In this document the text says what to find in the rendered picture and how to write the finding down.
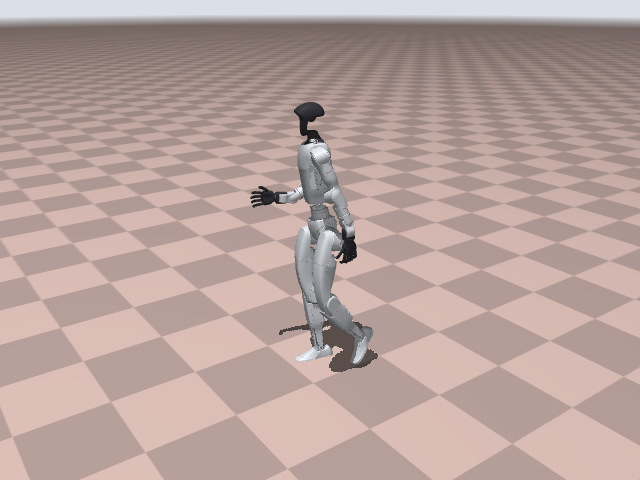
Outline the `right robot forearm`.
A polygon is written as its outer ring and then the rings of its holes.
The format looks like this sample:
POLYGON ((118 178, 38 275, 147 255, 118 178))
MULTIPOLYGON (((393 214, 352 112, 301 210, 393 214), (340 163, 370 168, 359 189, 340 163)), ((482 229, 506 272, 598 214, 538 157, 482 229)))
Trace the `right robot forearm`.
POLYGON ((302 185, 296 189, 294 189, 294 191, 290 191, 287 194, 279 194, 279 202, 280 203, 296 203, 299 200, 301 200, 302 198, 304 198, 304 194, 303 194, 303 189, 302 189, 302 185))

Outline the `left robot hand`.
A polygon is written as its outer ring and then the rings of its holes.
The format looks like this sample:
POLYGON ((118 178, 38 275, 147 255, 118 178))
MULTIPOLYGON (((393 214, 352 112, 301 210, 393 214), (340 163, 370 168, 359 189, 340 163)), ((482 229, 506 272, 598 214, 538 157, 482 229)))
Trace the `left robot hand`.
POLYGON ((344 240, 344 243, 342 245, 342 250, 336 256, 336 259, 338 259, 342 255, 342 253, 344 255, 343 255, 343 260, 339 261, 339 263, 341 264, 348 263, 349 261, 352 261, 357 257, 357 251, 356 251, 357 247, 355 242, 353 241, 354 239, 355 239, 355 235, 347 238, 346 230, 342 229, 342 240, 344 240), (354 256, 353 256, 353 253, 354 253, 354 256))

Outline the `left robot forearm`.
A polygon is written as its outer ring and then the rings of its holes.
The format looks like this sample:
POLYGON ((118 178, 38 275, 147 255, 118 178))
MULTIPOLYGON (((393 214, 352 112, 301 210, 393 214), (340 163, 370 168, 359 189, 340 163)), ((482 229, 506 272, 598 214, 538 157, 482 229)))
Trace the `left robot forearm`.
POLYGON ((355 235, 355 229, 353 226, 353 219, 350 217, 350 213, 347 209, 347 202, 340 190, 335 189, 332 192, 332 199, 336 203, 333 206, 334 212, 336 212, 339 224, 342 229, 346 230, 347 238, 355 235))

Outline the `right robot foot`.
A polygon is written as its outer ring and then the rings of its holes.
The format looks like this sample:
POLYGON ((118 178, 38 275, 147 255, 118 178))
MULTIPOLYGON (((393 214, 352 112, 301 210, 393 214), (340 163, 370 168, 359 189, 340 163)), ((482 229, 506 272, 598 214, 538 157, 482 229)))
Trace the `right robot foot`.
MULTIPOLYGON (((319 345, 318 345, 319 347, 319 345)), ((318 348, 317 347, 317 348, 318 348)), ((322 347, 320 347, 321 349, 322 347)), ((319 348, 318 348, 319 349, 319 348)), ((304 352, 301 355, 298 355, 295 357, 295 360, 297 361, 310 361, 310 360, 315 360, 318 358, 322 358, 322 357, 328 357, 328 356, 332 356, 333 355, 333 351, 331 349, 331 347, 327 344, 323 345, 323 349, 319 351, 315 350, 314 347, 310 348, 308 351, 304 352)))

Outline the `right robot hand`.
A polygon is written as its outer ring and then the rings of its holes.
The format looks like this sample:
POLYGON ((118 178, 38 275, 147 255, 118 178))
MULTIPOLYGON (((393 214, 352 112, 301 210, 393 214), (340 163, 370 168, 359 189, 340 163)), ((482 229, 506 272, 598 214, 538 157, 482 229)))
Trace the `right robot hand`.
POLYGON ((260 206, 260 205, 269 205, 269 204, 271 204, 273 202, 276 202, 276 204, 285 204, 285 203, 280 203, 279 202, 279 194, 287 194, 287 192, 276 192, 276 193, 274 193, 272 190, 269 191, 267 188, 265 188, 263 186, 259 186, 258 188, 262 189, 264 191, 262 191, 262 192, 261 191, 253 191, 253 192, 251 192, 252 194, 261 194, 261 195, 251 196, 250 199, 252 199, 252 198, 261 198, 261 199, 252 200, 251 203, 261 202, 261 201, 262 201, 262 203, 254 204, 252 206, 253 208, 256 207, 256 206, 260 206))

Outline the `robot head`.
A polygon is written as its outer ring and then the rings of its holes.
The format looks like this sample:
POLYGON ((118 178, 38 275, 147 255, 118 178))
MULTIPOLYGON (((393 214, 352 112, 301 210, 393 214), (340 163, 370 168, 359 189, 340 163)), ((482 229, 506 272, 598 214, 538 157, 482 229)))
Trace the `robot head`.
MULTIPOLYGON (((307 135, 307 141, 304 143, 310 144, 314 142, 309 142, 309 139, 316 139, 318 143, 324 143, 322 138, 319 136, 318 131, 316 130, 307 130, 308 121, 315 121, 316 117, 324 116, 324 110, 321 105, 315 102, 306 102, 299 105, 294 113, 299 116, 300 119, 300 134, 302 136, 307 135)), ((315 141, 317 143, 317 141, 315 141)))

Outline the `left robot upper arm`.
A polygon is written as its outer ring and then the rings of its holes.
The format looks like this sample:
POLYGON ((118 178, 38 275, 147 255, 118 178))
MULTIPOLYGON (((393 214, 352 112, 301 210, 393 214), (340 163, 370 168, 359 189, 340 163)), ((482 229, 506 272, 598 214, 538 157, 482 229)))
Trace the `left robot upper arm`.
POLYGON ((310 154, 314 166, 318 169, 323 182, 328 188, 324 193, 324 200, 329 204, 333 204, 335 203, 332 199, 333 190, 338 189, 341 191, 341 189, 335 171, 333 170, 331 156, 328 150, 322 147, 312 149, 310 154))

